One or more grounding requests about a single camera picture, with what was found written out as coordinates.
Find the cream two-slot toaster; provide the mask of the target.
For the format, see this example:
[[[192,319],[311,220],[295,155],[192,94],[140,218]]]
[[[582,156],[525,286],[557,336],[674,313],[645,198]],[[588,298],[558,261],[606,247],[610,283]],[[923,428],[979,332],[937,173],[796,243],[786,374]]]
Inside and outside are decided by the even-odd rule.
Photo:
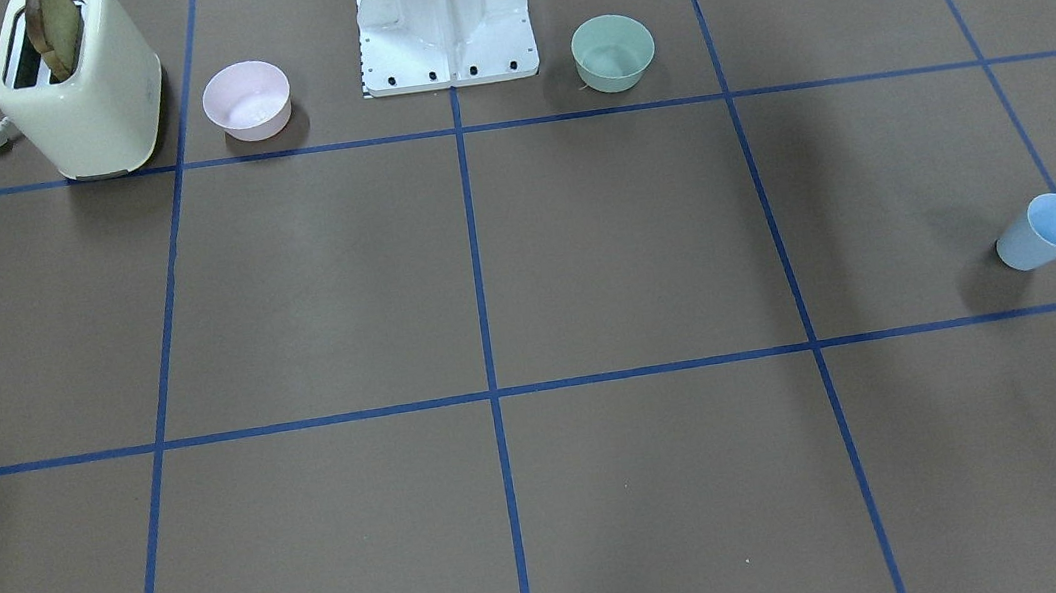
[[[158,145],[163,68],[119,0],[73,0],[75,72],[55,80],[29,36],[27,0],[0,27],[0,109],[71,181],[127,175]]]

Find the pink plastic bowl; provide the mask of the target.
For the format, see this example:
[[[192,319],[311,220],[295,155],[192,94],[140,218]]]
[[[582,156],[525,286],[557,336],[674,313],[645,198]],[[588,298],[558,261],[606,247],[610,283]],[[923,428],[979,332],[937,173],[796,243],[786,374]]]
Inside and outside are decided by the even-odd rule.
[[[293,116],[287,73],[274,63],[237,62],[220,69],[201,94],[203,113],[228,136],[264,141],[280,133]]]

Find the green plastic bowl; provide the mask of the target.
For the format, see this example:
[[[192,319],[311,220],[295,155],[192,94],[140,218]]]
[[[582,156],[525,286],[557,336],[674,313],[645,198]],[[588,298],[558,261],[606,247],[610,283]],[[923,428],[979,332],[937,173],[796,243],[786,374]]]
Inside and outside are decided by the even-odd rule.
[[[579,24],[570,40],[577,75],[600,93],[636,87],[655,57],[655,39],[642,22],[604,13]]]

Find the light blue cup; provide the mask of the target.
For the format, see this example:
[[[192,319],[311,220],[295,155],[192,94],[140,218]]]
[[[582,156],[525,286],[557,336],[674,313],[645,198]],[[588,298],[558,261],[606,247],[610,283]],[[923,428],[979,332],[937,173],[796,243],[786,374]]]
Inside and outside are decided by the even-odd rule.
[[[999,261],[1018,272],[1056,260],[1056,193],[1031,199],[996,240],[995,248]]]

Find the toast slice in toaster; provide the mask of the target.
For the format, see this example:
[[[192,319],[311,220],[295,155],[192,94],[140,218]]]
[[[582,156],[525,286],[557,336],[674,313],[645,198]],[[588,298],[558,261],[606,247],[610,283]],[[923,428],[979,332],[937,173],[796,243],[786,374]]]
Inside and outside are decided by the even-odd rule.
[[[77,69],[83,35],[76,0],[25,0],[26,36],[49,68],[51,80],[63,83]]]

